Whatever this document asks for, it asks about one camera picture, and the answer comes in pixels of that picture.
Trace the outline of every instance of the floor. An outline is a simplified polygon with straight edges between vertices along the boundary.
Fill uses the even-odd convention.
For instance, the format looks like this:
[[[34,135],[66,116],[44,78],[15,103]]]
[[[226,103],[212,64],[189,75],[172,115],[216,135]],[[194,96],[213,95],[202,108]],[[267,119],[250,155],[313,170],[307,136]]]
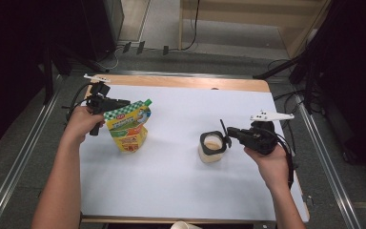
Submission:
[[[210,22],[198,23],[198,35],[192,50],[163,55],[163,46],[177,47],[178,4],[179,0],[151,1],[139,35],[140,41],[146,41],[145,48],[151,50],[144,50],[141,54],[135,54],[136,50],[118,52],[117,58],[111,56],[101,64],[116,66],[109,68],[110,73],[188,73],[197,76],[207,73],[217,77],[251,78],[280,63],[273,61],[288,58],[276,28]],[[185,23],[188,34],[184,45],[191,42],[190,23],[190,20]],[[30,228],[38,195],[50,172],[64,128],[65,111],[61,106],[68,105],[75,91],[86,82],[81,78],[86,72],[89,69],[75,63],[71,76],[55,77],[57,93],[51,105],[42,107],[44,91],[40,92],[0,141],[0,228]],[[289,84],[289,74],[290,71],[284,71],[268,79],[273,96],[302,87],[302,83]],[[301,98],[290,99],[287,109],[295,107],[299,102],[297,99]],[[284,99],[276,101],[279,112],[284,112],[284,104]],[[296,144],[295,163],[311,215],[307,227],[366,228],[366,165],[350,165],[343,160],[342,151],[324,115],[307,116],[300,109],[295,116],[291,125]],[[43,123],[37,131],[33,127],[36,120]],[[316,126],[318,132],[311,130],[311,126]],[[30,132],[39,137],[28,137]],[[284,129],[284,135],[290,136],[288,128]],[[23,165],[22,169],[14,170],[16,163]],[[14,177],[12,183],[5,181]],[[349,200],[352,209],[342,208],[342,200]],[[81,228],[106,226],[82,223]],[[254,228],[274,228],[274,225],[259,223]]]

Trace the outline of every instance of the colorful snack package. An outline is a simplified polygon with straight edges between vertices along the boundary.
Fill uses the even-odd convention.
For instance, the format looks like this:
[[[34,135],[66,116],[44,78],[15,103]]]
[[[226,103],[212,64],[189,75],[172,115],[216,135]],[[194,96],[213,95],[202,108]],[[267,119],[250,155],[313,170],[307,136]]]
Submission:
[[[122,152],[136,152],[147,137],[144,124],[151,116],[151,100],[137,101],[126,107],[104,113],[115,144]]]

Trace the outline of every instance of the black cable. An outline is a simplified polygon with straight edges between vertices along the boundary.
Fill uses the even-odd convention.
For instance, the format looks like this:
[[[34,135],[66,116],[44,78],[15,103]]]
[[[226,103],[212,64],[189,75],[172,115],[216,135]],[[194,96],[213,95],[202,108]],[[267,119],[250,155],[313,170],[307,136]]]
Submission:
[[[106,66],[104,66],[104,65],[100,64],[99,62],[103,61],[104,59],[102,59],[101,61],[97,61],[97,62],[95,62],[95,64],[97,64],[98,66],[102,67],[102,68],[103,68],[103,69],[105,69],[105,70],[112,70],[112,69],[115,69],[115,68],[118,66],[117,51],[121,50],[121,49],[122,49],[122,47],[124,47],[124,46],[121,46],[120,48],[115,49],[115,51],[112,53],[112,54],[113,54],[113,56],[114,56],[114,58],[115,58],[115,64],[114,64],[113,66],[111,66],[111,67],[106,67]]]
[[[278,142],[280,143],[281,147],[283,147],[286,154],[287,159],[287,165],[288,165],[288,187],[291,189],[294,183],[294,165],[293,165],[293,155],[288,150],[287,145],[288,142],[285,140],[285,138],[282,135],[276,134],[277,136],[281,137],[283,140],[277,138]]]
[[[298,110],[299,106],[300,106],[302,103],[303,103],[303,101],[300,101],[300,102],[298,102],[297,104],[295,104],[295,106],[293,107],[293,109],[290,111],[290,114],[294,114],[294,113]],[[284,121],[284,123],[283,123],[283,129],[287,127],[287,125],[288,125],[288,123],[289,123],[290,121],[291,121],[290,119],[287,119],[287,120],[285,120],[285,121]]]
[[[295,64],[298,64],[302,59],[303,59],[302,54],[298,55],[298,56],[294,57],[293,59],[286,61],[285,63],[275,67],[274,69],[272,69],[270,71],[267,71],[265,73],[258,74],[258,75],[253,75],[253,79],[267,79],[276,73],[280,73],[281,71],[286,70]]]
[[[103,60],[107,59],[107,57],[109,57],[110,53],[112,53],[112,52],[106,52],[106,55],[103,58],[97,60],[96,62],[102,62]]]
[[[182,51],[188,50],[194,44],[195,38],[197,37],[197,19],[198,19],[198,7],[199,6],[200,6],[200,0],[197,0],[197,10],[195,12],[195,20],[194,20],[194,38],[193,38],[192,44],[190,44],[190,46],[182,49]]]
[[[82,92],[82,90],[85,88],[85,87],[88,87],[89,85],[93,85],[93,83],[87,83],[87,84],[84,84],[75,94],[75,96],[73,97],[73,100],[72,100],[72,103],[70,105],[70,109],[68,110],[68,113],[66,115],[66,119],[67,119],[67,122],[70,121],[70,118],[71,118],[71,115],[73,113],[73,110],[75,109],[75,101],[76,101],[76,98],[78,98],[79,94]]]
[[[293,128],[290,125],[290,121],[288,122],[288,132],[290,132],[290,138],[291,138],[291,147],[294,151],[294,154],[296,154],[296,147],[295,147],[295,138],[294,138],[294,133],[293,133]]]
[[[291,93],[287,93],[287,94],[281,94],[281,95],[276,95],[274,97],[274,101],[282,98],[282,97],[285,97],[287,95],[292,95],[292,94],[304,94],[305,93],[305,90],[299,90],[299,91],[295,91],[295,92],[291,92]]]
[[[294,94],[291,94],[290,96],[288,96],[286,99],[285,99],[285,101],[284,101],[284,114],[286,114],[287,113],[287,103],[288,103],[288,101],[290,101],[290,98],[291,97],[293,97],[294,96]]]
[[[139,49],[138,47],[130,47],[131,50],[133,49]],[[163,49],[156,49],[156,48],[144,48],[143,51],[160,51],[163,52]],[[179,49],[169,49],[169,52],[183,52],[183,50]]]
[[[270,62],[268,65],[267,65],[267,71],[270,70],[270,67],[272,66],[272,64],[274,64],[275,62],[278,62],[278,61],[289,61],[289,59],[277,59],[277,60],[274,60],[272,62]]]

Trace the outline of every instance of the white cup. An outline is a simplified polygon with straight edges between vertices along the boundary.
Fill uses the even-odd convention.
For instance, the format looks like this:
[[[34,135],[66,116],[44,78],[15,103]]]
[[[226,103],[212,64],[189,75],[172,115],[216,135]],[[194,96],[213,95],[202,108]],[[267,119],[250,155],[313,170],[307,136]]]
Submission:
[[[194,226],[185,221],[177,221],[172,225],[171,229],[201,229],[201,227]]]

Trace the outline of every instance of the table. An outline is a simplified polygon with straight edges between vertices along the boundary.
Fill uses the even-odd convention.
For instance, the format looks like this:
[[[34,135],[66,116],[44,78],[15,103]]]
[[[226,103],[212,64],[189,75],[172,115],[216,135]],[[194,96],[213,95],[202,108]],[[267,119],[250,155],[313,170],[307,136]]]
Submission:
[[[250,127],[250,115],[275,112],[265,81],[206,77],[99,75],[112,80],[108,97],[150,98],[148,136],[133,154],[121,153],[109,131],[87,135],[81,146],[84,222],[254,223],[274,221],[270,193],[243,146],[205,164],[197,147],[202,133]],[[276,131],[282,134],[279,122]],[[295,204],[309,220],[295,175]]]
[[[300,54],[324,20],[330,0],[201,0],[198,20],[278,27],[290,58]],[[195,19],[197,1],[180,0],[179,49],[183,19]]]

